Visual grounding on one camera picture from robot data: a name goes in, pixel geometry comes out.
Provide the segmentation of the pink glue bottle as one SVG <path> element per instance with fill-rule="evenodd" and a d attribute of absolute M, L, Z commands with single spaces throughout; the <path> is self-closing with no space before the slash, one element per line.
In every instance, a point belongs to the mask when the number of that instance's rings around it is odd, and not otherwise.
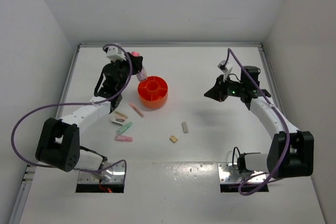
<path fill-rule="evenodd" d="M 135 75 L 139 82 L 147 79 L 147 74 L 143 66 L 143 57 L 136 51 L 129 54 L 132 63 L 132 75 Z"/>

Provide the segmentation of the white black stapler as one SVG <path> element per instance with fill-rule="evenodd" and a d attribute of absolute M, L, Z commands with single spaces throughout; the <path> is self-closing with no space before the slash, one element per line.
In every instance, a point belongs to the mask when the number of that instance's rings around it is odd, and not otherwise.
<path fill-rule="evenodd" d="M 126 118 L 124 116 L 117 115 L 117 116 L 112 116 L 110 118 L 110 122 L 112 124 L 119 125 L 119 126 L 122 126 L 125 121 L 126 121 Z"/>

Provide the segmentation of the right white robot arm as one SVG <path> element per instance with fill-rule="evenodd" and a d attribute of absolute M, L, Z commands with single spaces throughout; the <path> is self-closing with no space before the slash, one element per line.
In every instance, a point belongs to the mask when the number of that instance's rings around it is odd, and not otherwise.
<path fill-rule="evenodd" d="M 219 65 L 223 72 L 215 85 L 204 95 L 218 102 L 238 97 L 264 126 L 271 138 L 267 154 L 239 154 L 235 168 L 240 172 L 270 173 L 273 178 L 306 177 L 313 173 L 314 138 L 309 131 L 301 131 L 290 123 L 273 104 L 270 93 L 259 87 L 260 70 L 244 66 L 240 79 L 230 78 L 232 68 Z"/>

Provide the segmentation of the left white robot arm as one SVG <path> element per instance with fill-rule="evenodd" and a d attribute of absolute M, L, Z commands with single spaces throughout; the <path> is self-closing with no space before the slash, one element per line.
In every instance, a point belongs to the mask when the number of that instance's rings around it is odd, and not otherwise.
<path fill-rule="evenodd" d="M 130 76 L 146 79 L 143 57 L 129 52 L 128 58 L 112 55 L 99 76 L 87 105 L 59 119 L 47 119 L 41 131 L 35 157 L 53 168 L 69 172 L 98 170 L 105 156 L 80 145 L 84 131 L 99 118 L 112 113 L 122 100 L 122 90 Z"/>

